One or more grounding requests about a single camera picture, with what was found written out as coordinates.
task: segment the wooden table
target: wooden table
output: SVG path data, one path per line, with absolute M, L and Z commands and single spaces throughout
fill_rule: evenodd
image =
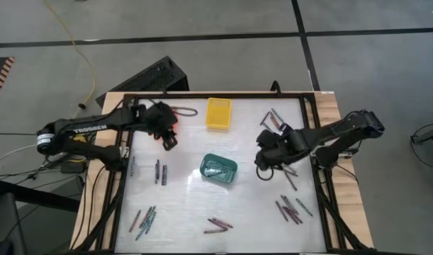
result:
M 215 94 L 218 92 L 211 92 L 211 91 L 199 91 L 199 92 L 169 92 L 170 94 L 178 93 L 178 94 Z M 248 93 L 246 91 L 230 91 L 230 92 L 219 92 L 219 93 Z M 249 92 L 252 93 L 275 93 L 275 92 Z M 314 92 L 315 93 L 315 99 L 316 99 L 316 105 L 317 105 L 317 111 L 319 114 L 320 124 L 326 125 L 333 123 L 334 121 L 337 121 L 341 118 L 341 115 L 339 113 L 339 109 L 337 107 L 337 101 L 335 94 L 333 92 Z M 102 110 L 102 113 L 108 113 L 110 112 L 123 98 L 124 92 L 110 92 L 106 95 L 106 101 L 104 103 L 104 107 Z M 310 112 L 308 112 L 309 118 L 310 118 L 310 126 L 313 126 L 313 120 Z M 96 135 L 95 145 L 99 146 L 107 146 L 107 145 L 113 145 L 114 141 L 116 139 L 116 131 L 112 130 L 106 130 L 106 131 L 100 131 Z M 339 165 L 350 170 L 352 173 L 354 173 L 354 168 L 352 161 L 350 159 L 340 159 Z M 83 214 L 85 214 L 84 217 L 84 224 L 82 226 L 82 230 L 80 235 L 78 236 L 77 242 L 75 246 L 77 247 L 81 242 L 85 239 L 87 236 L 87 231 L 91 231 L 94 227 L 94 225 L 98 222 L 101 213 L 102 213 L 102 207 L 103 207 L 103 200 L 106 192 L 106 186 L 108 182 L 108 171 L 104 171 L 100 174 L 98 177 L 98 180 L 96 180 L 95 184 L 95 191 L 94 191 L 94 199 L 93 199 L 93 210 L 92 214 L 90 213 L 90 200 L 91 200 L 91 193 L 92 193 L 92 186 L 95 182 L 95 178 L 100 170 L 100 168 L 103 166 L 103 164 L 99 160 L 93 160 L 89 165 L 88 170 L 88 179 L 86 181 L 86 184 L 88 186 L 86 187 L 86 192 L 83 194 L 83 197 L 81 199 L 81 206 L 79 207 L 79 212 L 77 215 L 76 223 L 74 226 L 74 232 L 72 241 L 74 241 L 77 238 L 77 234 L 79 232 L 79 228 L 81 226 L 81 221 L 83 218 Z M 358 185 L 356 181 L 353 179 L 352 176 L 345 173 L 342 170 L 337 170 L 337 167 L 333 170 L 332 175 L 332 181 L 334 183 L 334 191 L 336 193 L 337 197 L 337 204 L 339 206 L 339 213 L 341 217 L 344 219 L 346 224 L 349 226 L 349 228 L 352 230 L 352 232 L 359 238 L 361 242 L 363 242 L 368 247 L 372 247 L 372 239 L 371 239 L 371 233 L 369 231 L 369 226 L 367 224 L 366 214 L 364 212 L 363 202 L 361 200 L 361 194 L 359 192 Z M 117 190 L 117 182 L 114 184 L 113 189 L 113 195 L 115 194 Z M 84 212 L 84 196 L 86 196 L 86 208 Z M 338 241 L 337 241 L 337 235 L 335 230 L 334 222 L 332 221 L 332 218 L 329 214 L 327 214 L 329 226 L 330 226 L 330 235 L 332 240 L 332 246 L 334 248 L 338 247 Z M 109 247 L 109 238 L 111 234 L 111 227 L 113 222 L 113 216 L 109 219 L 109 221 L 106 224 L 106 231 L 103 238 L 103 249 L 107 249 Z

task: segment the black box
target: black box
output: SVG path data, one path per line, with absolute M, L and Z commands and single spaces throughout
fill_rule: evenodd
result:
M 110 91 L 189 91 L 189 85 L 186 74 L 166 56 Z M 96 99 L 102 108 L 105 98 L 106 93 Z

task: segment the concrete floor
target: concrete floor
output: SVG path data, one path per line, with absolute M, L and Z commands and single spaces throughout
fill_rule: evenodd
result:
M 287 0 L 52 0 L 51 4 L 79 40 L 298 30 Z M 299 4 L 307 31 L 433 27 L 433 0 L 306 0 Z M 41 0 L 0 1 L 0 43 L 51 40 L 67 40 L 67 36 Z M 375 247 L 433 254 L 433 169 L 418 162 L 408 143 L 418 127 L 433 123 L 433 33 L 308 40 L 320 87 L 336 92 L 342 114 L 367 108 L 386 127 L 381 139 L 364 142 L 354 157 Z M 165 55 L 187 73 L 194 91 L 267 90 L 275 79 L 283 90 L 312 89 L 299 38 L 81 49 L 97 72 L 96 95 Z M 51 120 L 69 118 L 90 91 L 88 67 L 72 47 L 3 48 L 0 56 L 16 58 L 0 95 L 2 132 L 35 132 Z M 92 102 L 86 114 L 99 111 Z M 0 136 L 0 156 L 33 143 L 34 137 Z M 433 147 L 418 148 L 418 153 L 433 162 Z M 27 149 L 1 161 L 0 172 L 34 169 L 41 161 L 35 149 Z M 34 187 L 64 177 L 48 174 L 23 185 Z M 43 190 L 58 186 L 60 183 Z M 69 193 L 75 191 L 70 186 Z M 38 213 L 26 219 L 27 234 L 36 230 L 36 236 L 51 235 L 52 229 L 38 231 L 31 224 L 39 215 L 66 218 L 61 233 L 69 233 L 74 224 L 72 215 L 46 214 L 42 209 Z M 57 234 L 57 245 L 66 241 Z M 32 244 L 29 249 L 36 253 L 49 251 L 51 246 L 42 250 Z

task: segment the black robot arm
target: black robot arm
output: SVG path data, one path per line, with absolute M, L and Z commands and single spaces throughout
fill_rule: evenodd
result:
M 37 132 L 37 150 L 44 155 L 67 152 L 100 159 L 106 169 L 117 171 L 122 166 L 122 156 L 117 146 L 100 147 L 73 140 L 71 137 L 99 130 L 135 130 L 153 134 L 155 139 L 162 138 L 163 147 L 170 150 L 177 144 L 175 132 L 172 129 L 172 125 L 176 122 L 174 112 L 165 103 L 154 103 L 149 108 L 143 104 L 134 106 L 124 103 L 121 108 L 116 107 L 105 115 L 71 120 L 59 119 L 48 123 Z
M 321 167 L 331 167 L 339 153 L 358 141 L 380 137 L 385 128 L 373 112 L 360 110 L 318 129 L 294 130 L 283 123 L 280 130 L 281 135 L 263 130 L 257 137 L 261 150 L 257 152 L 254 163 L 262 171 L 292 164 L 308 156 L 318 145 L 339 138 L 330 146 L 318 148 L 314 152 Z

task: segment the green bowl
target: green bowl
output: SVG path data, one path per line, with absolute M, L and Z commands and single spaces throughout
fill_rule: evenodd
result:
M 237 163 L 210 153 L 202 159 L 200 170 L 201 174 L 208 179 L 231 183 L 237 173 Z

